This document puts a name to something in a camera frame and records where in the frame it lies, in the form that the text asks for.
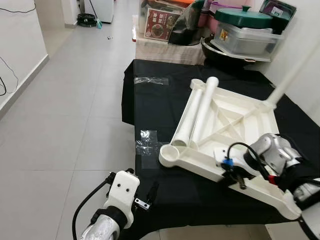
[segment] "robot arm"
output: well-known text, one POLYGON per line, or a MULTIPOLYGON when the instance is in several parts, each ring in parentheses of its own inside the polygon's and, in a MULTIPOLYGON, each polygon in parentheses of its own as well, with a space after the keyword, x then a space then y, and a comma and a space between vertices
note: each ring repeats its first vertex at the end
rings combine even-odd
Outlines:
POLYGON ((269 182, 292 193, 302 210, 299 219, 302 229, 310 239, 320 240, 320 178, 313 174, 312 166, 292 145, 280 135, 267 133, 250 146, 255 154, 248 150, 243 155, 229 157, 238 161, 236 169, 230 171, 223 164, 221 166, 226 170, 226 177, 233 175, 232 179, 239 182, 242 189, 245 189, 243 178, 252 179, 257 172, 264 175, 266 171, 261 171, 261 165, 269 166, 275 174, 268 173, 269 182))
POLYGON ((110 184, 110 190, 107 193, 107 201, 103 208, 98 209, 91 218, 90 225, 84 230, 80 240, 116 240, 120 231, 130 228, 134 222, 132 210, 141 208, 144 211, 149 210, 152 202, 156 198, 158 183, 155 182, 148 194, 146 202, 136 198, 139 179, 133 174, 133 169, 111 172, 109 177, 100 184, 75 211, 72 221, 73 240, 76 236, 76 219, 81 207, 96 193, 103 185, 110 184))

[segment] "clear plastic box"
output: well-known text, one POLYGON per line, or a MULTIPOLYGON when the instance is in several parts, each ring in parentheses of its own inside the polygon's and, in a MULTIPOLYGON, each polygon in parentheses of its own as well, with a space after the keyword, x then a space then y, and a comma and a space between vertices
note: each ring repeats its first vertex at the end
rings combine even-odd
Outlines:
POLYGON ((232 54, 245 54, 269 58, 282 35, 272 34, 272 29, 239 28, 219 22, 214 41, 232 54))

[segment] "fabric cloth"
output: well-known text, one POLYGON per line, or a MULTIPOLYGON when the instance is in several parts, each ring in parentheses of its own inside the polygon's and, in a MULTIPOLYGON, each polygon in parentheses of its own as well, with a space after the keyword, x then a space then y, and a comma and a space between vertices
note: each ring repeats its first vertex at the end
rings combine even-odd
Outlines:
POLYGON ((180 46, 168 44, 167 41, 144 38, 143 34, 138 32, 138 15, 132 16, 132 22, 136 39, 136 59, 189 65, 204 64, 205 55, 200 43, 180 46))
MULTIPOLYGON (((170 142, 191 93, 191 79, 205 82, 211 76, 219 79, 220 88, 259 100, 274 90, 257 71, 136 59, 125 71, 122 121, 135 126, 137 141, 141 140, 141 130, 148 130, 156 131, 158 142, 170 142), (134 84, 134 77, 164 77, 169 79, 169 85, 134 84)), ((287 96, 281 98, 274 113, 280 133, 296 142, 319 173, 320 128, 287 96)), ((159 189, 151 210, 138 210, 132 227, 124 230, 120 239, 136 240, 158 229, 186 225, 289 222, 266 203, 180 167, 163 167, 156 154, 137 154, 135 172, 140 179, 141 200, 147 199, 154 181, 159 183, 159 189)))

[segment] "black cloth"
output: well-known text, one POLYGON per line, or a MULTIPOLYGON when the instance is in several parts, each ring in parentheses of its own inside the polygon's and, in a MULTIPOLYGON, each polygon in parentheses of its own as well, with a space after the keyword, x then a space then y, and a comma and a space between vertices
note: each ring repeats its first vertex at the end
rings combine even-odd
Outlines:
MULTIPOLYGON (((191 79, 205 82, 211 76, 219 79, 220 88, 259 100, 274 90, 258 71, 134 60, 125 71, 122 121, 135 126, 136 140, 140 140, 141 130, 151 130, 157 131, 159 142, 170 142, 191 93, 191 79), (134 84, 134 77, 166 77, 169 85, 134 84)), ((287 96, 281 98, 274 113, 279 132, 296 142, 318 174, 320 128, 287 96)), ((158 229, 186 225, 288 222, 266 203, 180 167, 163 167, 156 155, 136 155, 135 173, 140 179, 138 197, 145 200, 157 181, 157 198, 150 212, 136 212, 132 227, 122 231, 120 239, 137 240, 158 229)))

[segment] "white pipe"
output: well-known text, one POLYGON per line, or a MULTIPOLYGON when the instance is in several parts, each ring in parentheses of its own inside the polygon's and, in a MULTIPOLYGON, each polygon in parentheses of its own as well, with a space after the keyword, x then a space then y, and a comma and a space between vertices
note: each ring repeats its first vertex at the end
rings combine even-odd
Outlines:
POLYGON ((201 134, 206 121, 206 116, 210 108, 210 103, 214 95, 215 89, 218 86, 218 78, 211 76, 206 81, 206 89, 200 103, 197 119, 194 124, 194 129, 191 136, 191 147, 197 149, 197 142, 200 140, 201 134))
POLYGON ((189 145, 190 134, 194 127, 202 93, 203 90, 201 88, 192 89, 191 94, 194 94, 194 97, 192 98, 191 104, 188 107, 185 116, 183 117, 181 126, 179 126, 177 133, 174 135, 172 145, 184 147, 189 145))
POLYGON ((314 52, 320 45, 320 41, 317 42, 314 47, 310 49, 310 51, 304 55, 302 60, 298 61, 298 63, 289 71, 283 78, 282 82, 273 90, 270 96, 267 98, 266 102, 271 106, 275 106, 277 102, 281 99, 281 97, 285 94, 287 88, 291 84, 291 82, 295 79, 297 73, 301 70, 301 68, 307 63, 307 61, 311 58, 314 52))

